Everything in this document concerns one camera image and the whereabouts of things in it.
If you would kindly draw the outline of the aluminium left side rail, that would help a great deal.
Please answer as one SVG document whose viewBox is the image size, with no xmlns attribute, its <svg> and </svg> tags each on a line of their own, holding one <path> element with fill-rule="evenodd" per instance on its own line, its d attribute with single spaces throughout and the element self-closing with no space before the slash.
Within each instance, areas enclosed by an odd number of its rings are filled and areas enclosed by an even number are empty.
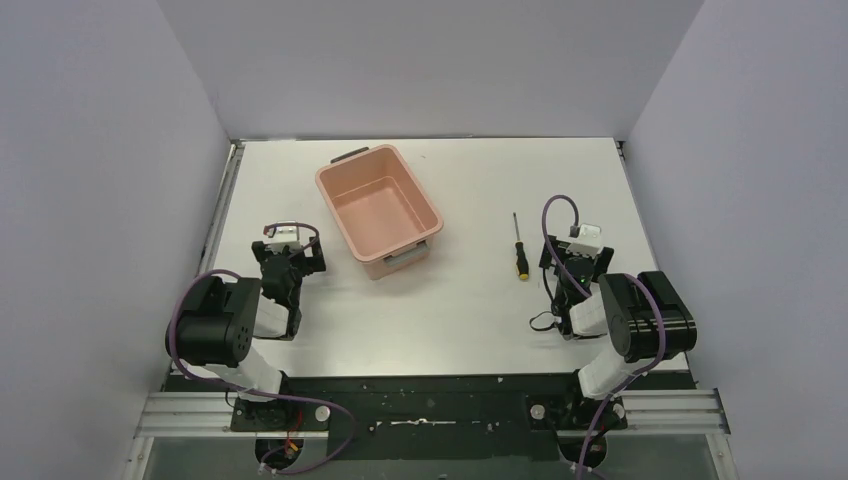
<svg viewBox="0 0 848 480">
<path fill-rule="evenodd" d="M 219 186 L 213 216 L 201 250 L 197 269 L 198 274 L 204 273 L 214 266 L 244 151 L 245 145 L 243 140 L 233 140 L 231 142 L 231 149 Z"/>
</svg>

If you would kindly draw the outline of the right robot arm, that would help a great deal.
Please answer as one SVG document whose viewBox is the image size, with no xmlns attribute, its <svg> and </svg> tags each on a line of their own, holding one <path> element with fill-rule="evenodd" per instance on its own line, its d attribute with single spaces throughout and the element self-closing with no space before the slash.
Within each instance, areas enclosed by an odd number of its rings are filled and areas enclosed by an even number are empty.
<svg viewBox="0 0 848 480">
<path fill-rule="evenodd" d="M 542 282 L 552 316 L 547 330 L 566 340 L 606 341 L 572 374 L 565 397 L 542 407 L 543 420 L 556 429 L 614 426 L 624 415 L 612 395 L 657 363 L 692 350 L 697 341 L 694 317 L 667 275 L 611 273 L 613 255 L 610 247 L 554 235 L 540 255 L 542 274 L 557 278 L 555 285 Z"/>
</svg>

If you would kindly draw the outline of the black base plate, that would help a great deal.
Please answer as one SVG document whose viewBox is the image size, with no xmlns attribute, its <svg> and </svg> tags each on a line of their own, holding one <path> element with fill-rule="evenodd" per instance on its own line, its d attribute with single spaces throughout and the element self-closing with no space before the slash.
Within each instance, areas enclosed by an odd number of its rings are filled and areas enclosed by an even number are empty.
<svg viewBox="0 0 848 480">
<path fill-rule="evenodd" d="M 711 393 L 684 374 L 636 381 L 608 405 L 583 397 L 572 374 L 287 378 L 284 396 L 248 401 L 180 379 L 152 395 L 150 436 L 253 439 L 271 463 L 278 446 L 324 440 L 340 460 L 470 460 L 599 456 L 614 435 L 693 434 L 719 418 Z"/>
</svg>

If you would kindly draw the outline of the aluminium rail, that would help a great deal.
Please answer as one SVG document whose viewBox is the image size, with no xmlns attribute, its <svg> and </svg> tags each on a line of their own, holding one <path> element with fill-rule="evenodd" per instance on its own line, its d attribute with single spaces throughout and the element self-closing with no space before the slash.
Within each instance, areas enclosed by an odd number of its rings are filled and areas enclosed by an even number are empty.
<svg viewBox="0 0 848 480">
<path fill-rule="evenodd" d="M 472 427 L 494 433 L 546 431 L 552 426 L 542 407 L 560 395 L 530 396 L 515 391 L 484 393 L 366 393 L 348 402 L 358 428 L 376 434 L 391 428 Z M 288 430 L 260 430 L 237 423 L 235 404 L 216 392 L 154 393 L 146 401 L 136 434 L 140 438 L 326 438 L 332 427 L 348 433 L 346 415 L 327 407 L 302 407 L 301 420 Z M 618 435 L 727 435 L 730 427 L 717 392 L 709 390 L 636 390 L 615 404 L 623 420 L 607 428 Z M 561 437 L 581 437 L 586 429 L 556 429 Z"/>
<path fill-rule="evenodd" d="M 213 216 L 201 250 L 197 269 L 198 274 L 204 273 L 214 266 L 244 151 L 245 145 L 243 140 L 233 140 L 231 142 L 231 149 L 219 186 Z"/>
</svg>

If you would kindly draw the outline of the black yellow screwdriver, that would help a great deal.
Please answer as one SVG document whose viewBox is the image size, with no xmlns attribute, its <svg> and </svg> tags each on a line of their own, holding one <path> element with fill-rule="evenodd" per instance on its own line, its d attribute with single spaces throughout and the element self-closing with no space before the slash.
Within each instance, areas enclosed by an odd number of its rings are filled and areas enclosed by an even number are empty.
<svg viewBox="0 0 848 480">
<path fill-rule="evenodd" d="M 524 249 L 524 243 L 521 239 L 520 227 L 517 218 L 517 214 L 515 212 L 512 213 L 514 232 L 516 241 L 514 243 L 515 255 L 516 255 L 516 271 L 517 276 L 521 281 L 526 281 L 529 279 L 529 262 L 527 260 L 526 252 Z"/>
</svg>

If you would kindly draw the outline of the aluminium front rail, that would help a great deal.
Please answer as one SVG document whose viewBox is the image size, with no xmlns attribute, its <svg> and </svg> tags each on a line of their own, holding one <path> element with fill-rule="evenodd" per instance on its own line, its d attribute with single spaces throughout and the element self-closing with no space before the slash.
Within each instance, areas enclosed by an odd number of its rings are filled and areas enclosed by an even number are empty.
<svg viewBox="0 0 848 480">
<path fill-rule="evenodd" d="M 546 431 L 552 426 L 542 407 L 560 395 L 530 396 L 515 391 L 484 393 L 366 393 L 348 402 L 358 428 L 376 434 L 391 428 L 472 427 L 494 433 Z M 288 430 L 260 430 L 237 423 L 235 404 L 216 392 L 154 393 L 146 401 L 136 434 L 140 438 L 326 438 L 332 427 L 348 433 L 346 415 L 327 407 L 302 407 L 301 420 Z M 623 420 L 607 428 L 618 435 L 727 435 L 730 427 L 717 392 L 709 390 L 636 390 L 615 404 Z M 581 437 L 586 429 L 556 429 L 561 437 Z"/>
</svg>

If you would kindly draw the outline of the pink plastic bin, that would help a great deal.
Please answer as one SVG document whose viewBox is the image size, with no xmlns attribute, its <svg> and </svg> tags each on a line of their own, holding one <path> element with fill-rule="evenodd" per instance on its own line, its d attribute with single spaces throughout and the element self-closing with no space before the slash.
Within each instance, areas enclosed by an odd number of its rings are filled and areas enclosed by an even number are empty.
<svg viewBox="0 0 848 480">
<path fill-rule="evenodd" d="M 353 257 L 372 280 L 427 258 L 444 227 L 393 145 L 338 156 L 316 172 L 315 181 Z"/>
</svg>

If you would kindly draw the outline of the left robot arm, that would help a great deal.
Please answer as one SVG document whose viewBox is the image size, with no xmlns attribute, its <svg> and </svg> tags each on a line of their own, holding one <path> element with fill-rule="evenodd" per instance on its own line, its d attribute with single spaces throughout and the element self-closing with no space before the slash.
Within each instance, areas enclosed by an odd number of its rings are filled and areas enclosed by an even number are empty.
<svg viewBox="0 0 848 480">
<path fill-rule="evenodd" d="M 297 426 L 301 406 L 287 375 L 253 347 L 256 339 L 292 340 L 302 321 L 305 277 L 326 269 L 318 236 L 294 234 L 252 243 L 258 277 L 226 282 L 209 275 L 191 286 L 165 334 L 165 348 L 185 366 L 207 367 L 237 396 L 237 423 L 260 430 Z"/>
</svg>

